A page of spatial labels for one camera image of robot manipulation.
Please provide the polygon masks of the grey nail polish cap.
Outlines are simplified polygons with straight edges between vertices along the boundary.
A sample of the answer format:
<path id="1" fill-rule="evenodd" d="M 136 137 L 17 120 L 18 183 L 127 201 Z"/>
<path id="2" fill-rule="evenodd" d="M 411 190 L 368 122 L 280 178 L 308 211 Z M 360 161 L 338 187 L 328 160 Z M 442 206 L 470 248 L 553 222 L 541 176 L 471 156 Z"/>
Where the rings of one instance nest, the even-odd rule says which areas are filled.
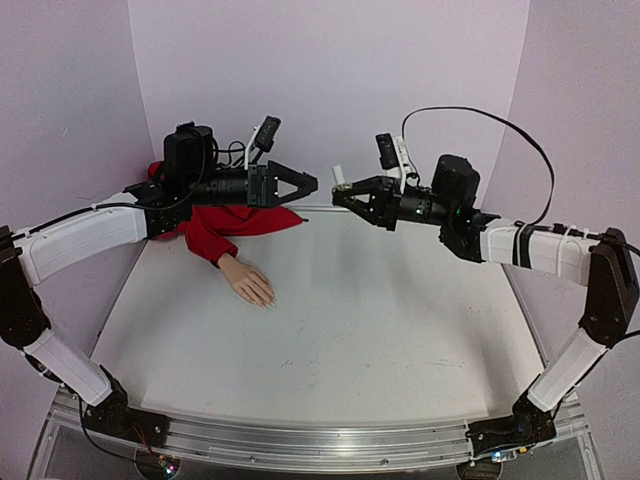
<path id="1" fill-rule="evenodd" d="M 346 182 L 341 165 L 336 165 L 332 167 L 332 176 L 333 176 L 335 185 L 342 185 Z"/>

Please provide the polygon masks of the yellow nail polish bottle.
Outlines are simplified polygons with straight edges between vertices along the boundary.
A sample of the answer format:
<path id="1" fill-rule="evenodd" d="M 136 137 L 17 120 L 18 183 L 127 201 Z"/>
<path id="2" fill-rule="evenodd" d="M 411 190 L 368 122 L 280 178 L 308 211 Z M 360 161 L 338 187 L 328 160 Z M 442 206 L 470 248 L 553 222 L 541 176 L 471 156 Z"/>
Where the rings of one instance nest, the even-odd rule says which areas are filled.
<path id="1" fill-rule="evenodd" d="M 332 192 L 333 193 L 346 192 L 346 191 L 349 191 L 351 188 L 352 188 L 352 185 L 350 183 L 336 184 L 332 187 Z"/>

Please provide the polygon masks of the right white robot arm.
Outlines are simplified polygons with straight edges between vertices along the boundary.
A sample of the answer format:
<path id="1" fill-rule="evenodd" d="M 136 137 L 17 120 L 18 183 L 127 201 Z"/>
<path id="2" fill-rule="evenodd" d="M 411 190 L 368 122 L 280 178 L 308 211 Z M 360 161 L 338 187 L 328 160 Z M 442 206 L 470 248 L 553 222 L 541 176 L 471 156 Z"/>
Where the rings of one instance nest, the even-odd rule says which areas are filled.
<path id="1" fill-rule="evenodd" d="M 582 316 L 559 353 L 519 396 L 508 416 L 471 423 L 466 436 L 480 458 L 552 440 L 565 398 L 604 355 L 632 337 L 639 280 L 623 233 L 575 226 L 526 225 L 475 208 L 480 175 L 464 158 L 444 155 L 430 186 L 410 186 L 408 170 L 384 162 L 386 172 L 348 182 L 332 170 L 332 202 L 388 231 L 400 221 L 434 225 L 456 257 L 554 276 L 585 288 Z"/>

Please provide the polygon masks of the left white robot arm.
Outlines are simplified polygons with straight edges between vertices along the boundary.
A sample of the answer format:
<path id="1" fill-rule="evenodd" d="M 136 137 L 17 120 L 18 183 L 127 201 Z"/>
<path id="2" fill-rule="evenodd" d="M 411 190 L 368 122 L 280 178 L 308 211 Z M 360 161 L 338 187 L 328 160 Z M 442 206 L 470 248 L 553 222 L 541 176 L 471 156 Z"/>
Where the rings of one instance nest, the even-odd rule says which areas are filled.
<path id="1" fill-rule="evenodd" d="M 190 219 L 196 206 L 270 208 L 315 192 L 315 177 L 272 160 L 259 163 L 279 126 L 278 118 L 266 117 L 254 129 L 241 166 L 231 168 L 220 166 L 222 150 L 210 127 L 179 125 L 165 137 L 164 162 L 151 179 L 39 226 L 19 232 L 2 226 L 1 339 L 83 402 L 80 420 L 86 429 L 160 447 L 170 420 L 131 407 L 120 382 L 64 339 L 36 286 L 94 255 L 155 239 Z"/>

